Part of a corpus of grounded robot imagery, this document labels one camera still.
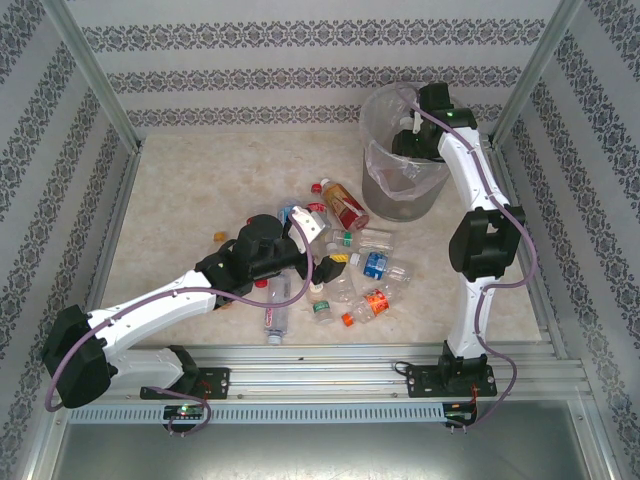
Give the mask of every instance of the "red bottle cap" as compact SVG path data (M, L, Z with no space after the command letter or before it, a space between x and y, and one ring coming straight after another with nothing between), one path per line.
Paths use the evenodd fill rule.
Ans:
M354 322L353 322L353 315L351 315L351 314L349 314L349 313L345 313L345 314L342 316L342 321L344 322L344 324L345 324L347 327L351 327L351 326L353 325L353 323L354 323Z

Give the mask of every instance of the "robotic arm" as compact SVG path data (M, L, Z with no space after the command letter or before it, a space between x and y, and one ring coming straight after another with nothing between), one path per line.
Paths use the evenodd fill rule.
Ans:
M400 91L398 94L413 105ZM479 340L485 338L495 294L487 287L499 283L506 267L513 263L521 236L500 208L520 225L525 222L524 211L509 205L498 188L482 152L471 110L455 108L446 83L429 84L417 94L422 113L440 125L412 109L413 118L400 123L413 128L394 137L393 153L446 162L467 213L449 243L449 259L459 278L456 323L437 368L428 371L427 367L423 375L413 379L415 391L427 392L421 396L449 396L480 386L480 396L493 396L497 390Z
M122 305L83 313L75 305L58 314L47 337L42 358L54 376L63 358L93 328L110 322L95 333L63 366L57 390L67 408L95 400L107 389L118 390L154 385L198 395L202 380L189 354L182 347L161 350L129 350L143 338L193 315L215 310L248 294L257 280L278 275L294 267L302 278L311 275L318 284L342 273L344 263L325 257L308 272L305 241L310 244L329 228L317 212L295 207L291 221L283 225L270 215L257 215L216 253L196 264L182 277ZM211 289L229 293L214 294ZM257 306L261 304L244 300Z

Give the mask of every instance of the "wall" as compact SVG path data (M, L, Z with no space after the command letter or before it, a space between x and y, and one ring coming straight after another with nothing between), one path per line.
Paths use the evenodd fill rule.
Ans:
M128 152L37 0L0 0L0 478L42 409L53 315L86 303Z
M640 2L580 7L503 145L572 357L640 478Z
M558 0L75 0L141 136L355 128L384 84L446 80L489 131Z

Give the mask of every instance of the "orange bottle label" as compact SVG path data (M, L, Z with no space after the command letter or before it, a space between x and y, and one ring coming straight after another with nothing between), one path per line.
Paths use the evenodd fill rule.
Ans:
M369 306L376 317L385 310L389 310L389 301L380 290L374 290L368 295L365 295L364 298L369 302Z

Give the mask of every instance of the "blue bottle label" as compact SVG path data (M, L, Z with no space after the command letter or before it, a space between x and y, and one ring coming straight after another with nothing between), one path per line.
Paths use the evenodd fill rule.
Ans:
M367 258L367 263L364 266L364 274L367 277L380 280L384 269L387 266L387 256L381 253L372 252Z
M289 213L291 212L291 210L293 210L293 207L295 207L295 205L289 205L281 208L280 211L278 211L278 220L280 220L280 223L282 225L286 223L287 218L289 217Z

